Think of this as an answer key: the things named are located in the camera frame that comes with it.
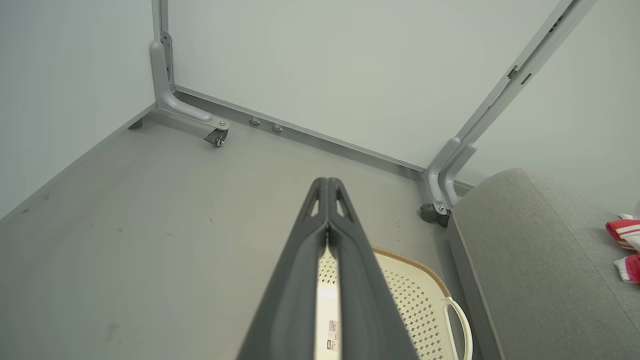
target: black caster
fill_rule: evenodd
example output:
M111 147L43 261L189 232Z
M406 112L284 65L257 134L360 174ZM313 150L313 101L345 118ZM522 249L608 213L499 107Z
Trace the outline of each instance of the black caster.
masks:
M225 143L225 139L227 138L228 133L229 130L215 129L214 131L211 131L211 134L207 135L204 140L212 143L215 147L221 147L222 144Z
M129 129L139 129L141 127L142 127L142 119L131 124L131 126L129 126Z
M425 204L420 207L420 217L426 222L437 222L442 227L449 225L451 210L447 210L446 215L439 214L432 204Z

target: gray fabric upholstery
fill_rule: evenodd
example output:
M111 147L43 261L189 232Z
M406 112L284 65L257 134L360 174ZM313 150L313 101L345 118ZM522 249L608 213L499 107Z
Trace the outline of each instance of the gray fabric upholstery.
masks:
M447 232L485 359L640 359L640 286L615 214L522 169L457 203Z

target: white wall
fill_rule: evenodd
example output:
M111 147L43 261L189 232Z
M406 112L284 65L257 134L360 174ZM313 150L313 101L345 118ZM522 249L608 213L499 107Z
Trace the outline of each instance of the white wall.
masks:
M155 101L151 0L0 3L0 218Z
M458 180L525 167L631 212L640 200L638 14L636 0L597 2L480 138Z
M425 168L558 2L170 1L175 83Z

